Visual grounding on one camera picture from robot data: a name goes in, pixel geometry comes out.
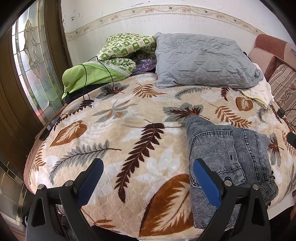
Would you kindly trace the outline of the grey denim pants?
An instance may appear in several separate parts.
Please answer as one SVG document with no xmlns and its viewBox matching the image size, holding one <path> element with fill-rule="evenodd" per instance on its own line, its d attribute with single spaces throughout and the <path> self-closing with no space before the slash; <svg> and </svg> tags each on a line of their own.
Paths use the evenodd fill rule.
<svg viewBox="0 0 296 241">
<path fill-rule="evenodd" d="M 249 188 L 257 184 L 265 204 L 270 204 L 278 195 L 278 186 L 269 162 L 269 139 L 266 135 L 248 128 L 215 125 L 197 115 L 187 117 L 186 132 L 195 228 L 204 229 L 216 211 L 194 175 L 193 164 L 196 159 L 202 159 L 221 179 L 231 178 L 235 186 Z"/>
</svg>

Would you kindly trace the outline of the cream white cloth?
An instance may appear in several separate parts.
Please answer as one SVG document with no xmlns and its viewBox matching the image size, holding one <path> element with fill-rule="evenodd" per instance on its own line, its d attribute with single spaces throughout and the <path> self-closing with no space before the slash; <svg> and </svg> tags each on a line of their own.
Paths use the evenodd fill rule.
<svg viewBox="0 0 296 241">
<path fill-rule="evenodd" d="M 239 91 L 250 99 L 253 99 L 265 109 L 268 109 L 269 105 L 274 102 L 274 96 L 271 91 L 271 85 L 266 81 L 264 74 L 258 64 L 253 63 L 259 70 L 259 73 L 263 76 L 259 83 L 248 89 L 240 89 Z"/>
</svg>

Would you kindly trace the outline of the black remote on bed edge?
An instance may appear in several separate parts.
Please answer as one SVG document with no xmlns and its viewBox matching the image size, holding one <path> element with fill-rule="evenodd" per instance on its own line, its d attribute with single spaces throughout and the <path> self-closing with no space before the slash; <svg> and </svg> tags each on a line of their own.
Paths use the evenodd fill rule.
<svg viewBox="0 0 296 241">
<path fill-rule="evenodd" d="M 41 130 L 41 133 L 39 134 L 39 140 L 44 141 L 49 136 L 51 130 L 53 129 L 59 118 L 60 116 L 53 117 L 51 120 L 48 121 L 48 123 L 45 124 L 43 130 Z"/>
</svg>

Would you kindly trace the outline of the brown pink sofa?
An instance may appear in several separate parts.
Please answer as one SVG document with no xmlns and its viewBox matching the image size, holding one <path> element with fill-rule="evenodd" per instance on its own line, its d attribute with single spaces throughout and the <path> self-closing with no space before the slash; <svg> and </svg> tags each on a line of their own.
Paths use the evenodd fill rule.
<svg viewBox="0 0 296 241">
<path fill-rule="evenodd" d="M 276 104 L 295 125 L 295 44 L 260 34 L 249 57 L 262 69 Z"/>
</svg>

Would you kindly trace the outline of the beige leaf-print blanket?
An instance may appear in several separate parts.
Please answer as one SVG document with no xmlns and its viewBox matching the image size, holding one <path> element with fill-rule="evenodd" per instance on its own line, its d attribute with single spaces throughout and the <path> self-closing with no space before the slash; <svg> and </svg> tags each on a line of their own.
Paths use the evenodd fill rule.
<svg viewBox="0 0 296 241">
<path fill-rule="evenodd" d="M 159 89 L 153 73 L 129 77 L 76 99 L 49 136 L 36 140 L 25 166 L 31 192 L 74 180 L 93 159 L 104 172 L 82 212 L 90 225 L 144 240 L 197 238 L 189 195 L 186 118 L 252 129 L 271 139 L 278 186 L 271 205 L 295 190 L 295 149 L 287 124 L 237 90 L 202 86 Z"/>
</svg>

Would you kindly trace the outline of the grey quilted pillow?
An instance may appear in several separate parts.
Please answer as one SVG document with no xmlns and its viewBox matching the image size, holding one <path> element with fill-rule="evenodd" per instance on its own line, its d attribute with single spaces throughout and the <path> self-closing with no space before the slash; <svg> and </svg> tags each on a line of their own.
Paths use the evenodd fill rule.
<svg viewBox="0 0 296 241">
<path fill-rule="evenodd" d="M 263 74 L 238 44 L 221 37 L 156 33 L 156 86 L 250 88 Z"/>
</svg>

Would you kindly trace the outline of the stained glass door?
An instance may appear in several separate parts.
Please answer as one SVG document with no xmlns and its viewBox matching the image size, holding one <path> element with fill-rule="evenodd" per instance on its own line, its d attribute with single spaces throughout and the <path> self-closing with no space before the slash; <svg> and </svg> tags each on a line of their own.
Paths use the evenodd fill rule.
<svg viewBox="0 0 296 241">
<path fill-rule="evenodd" d="M 44 1 L 35 1 L 11 29 L 15 66 L 25 96 L 44 125 L 62 107 L 63 87 L 50 57 Z"/>
</svg>

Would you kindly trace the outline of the purple patterned cloth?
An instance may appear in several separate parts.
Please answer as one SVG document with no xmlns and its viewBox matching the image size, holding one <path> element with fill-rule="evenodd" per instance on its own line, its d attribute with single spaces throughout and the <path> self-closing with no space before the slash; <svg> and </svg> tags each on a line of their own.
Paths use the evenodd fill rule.
<svg viewBox="0 0 296 241">
<path fill-rule="evenodd" d="M 156 59 L 142 59 L 136 62 L 135 72 L 139 73 L 146 73 L 152 72 L 155 73 L 156 71 Z"/>
</svg>

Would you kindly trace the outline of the green patterned quilt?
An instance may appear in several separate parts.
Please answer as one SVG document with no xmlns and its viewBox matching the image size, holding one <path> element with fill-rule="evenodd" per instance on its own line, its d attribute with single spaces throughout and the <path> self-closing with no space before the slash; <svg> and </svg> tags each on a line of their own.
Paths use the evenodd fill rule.
<svg viewBox="0 0 296 241">
<path fill-rule="evenodd" d="M 156 47 L 154 36 L 133 33 L 110 36 L 95 57 L 65 70 L 62 99 L 87 85 L 118 82 L 130 77 L 138 60 L 156 59 Z"/>
</svg>

